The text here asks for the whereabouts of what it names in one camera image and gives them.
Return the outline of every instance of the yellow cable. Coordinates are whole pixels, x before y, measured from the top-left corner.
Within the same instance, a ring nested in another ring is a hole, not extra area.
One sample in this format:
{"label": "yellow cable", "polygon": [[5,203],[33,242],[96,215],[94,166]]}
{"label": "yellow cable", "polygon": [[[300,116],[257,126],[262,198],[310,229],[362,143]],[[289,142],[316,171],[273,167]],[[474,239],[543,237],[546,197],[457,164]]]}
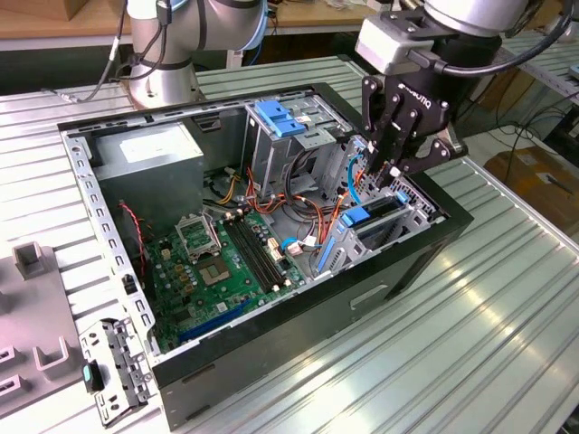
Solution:
{"label": "yellow cable", "polygon": [[227,192],[227,194],[225,195],[225,197],[221,200],[218,201],[217,203],[219,203],[220,205],[225,205],[226,203],[228,203],[229,201],[231,201],[232,197],[233,197],[233,189],[235,187],[235,176],[232,178],[232,183],[229,187],[229,192]]}

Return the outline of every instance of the cardboard box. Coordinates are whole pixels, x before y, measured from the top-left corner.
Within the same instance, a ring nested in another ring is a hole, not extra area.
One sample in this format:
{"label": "cardboard box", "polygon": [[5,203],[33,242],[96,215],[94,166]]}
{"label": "cardboard box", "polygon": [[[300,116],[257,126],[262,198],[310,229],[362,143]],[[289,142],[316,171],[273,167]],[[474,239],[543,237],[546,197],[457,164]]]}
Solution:
{"label": "cardboard box", "polygon": [[0,0],[0,9],[70,21],[89,0]]}
{"label": "cardboard box", "polygon": [[[485,164],[501,182],[505,179],[509,154],[501,152]],[[507,187],[568,236],[579,231],[579,179],[541,147],[515,152]]]}

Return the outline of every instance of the green motherboard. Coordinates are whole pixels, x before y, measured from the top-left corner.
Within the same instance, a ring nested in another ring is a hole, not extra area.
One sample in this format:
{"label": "green motherboard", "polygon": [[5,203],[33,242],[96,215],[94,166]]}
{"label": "green motherboard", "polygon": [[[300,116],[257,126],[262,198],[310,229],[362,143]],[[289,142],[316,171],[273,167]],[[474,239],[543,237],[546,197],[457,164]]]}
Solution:
{"label": "green motherboard", "polygon": [[[271,254],[264,240],[275,237],[262,217],[250,212],[243,219],[244,227],[251,228],[263,252]],[[154,296],[149,297],[149,305],[157,321],[155,336],[162,353],[305,283],[292,259],[283,258],[277,262],[272,260],[270,265],[283,276],[285,284],[275,290],[263,288],[261,276],[256,277],[252,271],[258,270],[246,263],[245,259],[251,258],[244,257],[240,251],[246,249],[247,244],[239,238],[233,239],[226,224],[224,221],[213,224],[221,251],[203,255],[198,260],[191,260],[190,252],[211,240],[206,231],[211,223],[183,228],[181,234],[186,247],[177,230],[145,245],[153,267]]]}

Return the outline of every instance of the wooden shelf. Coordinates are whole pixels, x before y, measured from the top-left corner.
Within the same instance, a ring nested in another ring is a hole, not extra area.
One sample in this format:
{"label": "wooden shelf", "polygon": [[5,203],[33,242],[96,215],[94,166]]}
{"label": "wooden shelf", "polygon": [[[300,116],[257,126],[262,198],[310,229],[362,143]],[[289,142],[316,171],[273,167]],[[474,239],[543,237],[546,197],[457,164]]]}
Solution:
{"label": "wooden shelf", "polygon": [[[32,39],[112,35],[119,20],[118,0],[90,0],[69,22],[0,10],[0,39]],[[337,10],[323,0],[313,4],[287,2],[278,11],[279,27],[361,24],[375,14],[365,6]],[[124,34],[130,34],[130,20]]]}

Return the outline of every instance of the motherboard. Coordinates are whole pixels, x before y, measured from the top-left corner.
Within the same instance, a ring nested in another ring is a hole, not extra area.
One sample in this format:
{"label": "motherboard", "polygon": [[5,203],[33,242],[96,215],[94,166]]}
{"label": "motherboard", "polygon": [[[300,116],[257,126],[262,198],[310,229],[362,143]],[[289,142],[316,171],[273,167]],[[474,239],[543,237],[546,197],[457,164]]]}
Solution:
{"label": "motherboard", "polygon": [[154,289],[148,298],[161,352],[304,285],[279,244],[256,212],[215,222],[206,214],[192,216],[146,243]]}

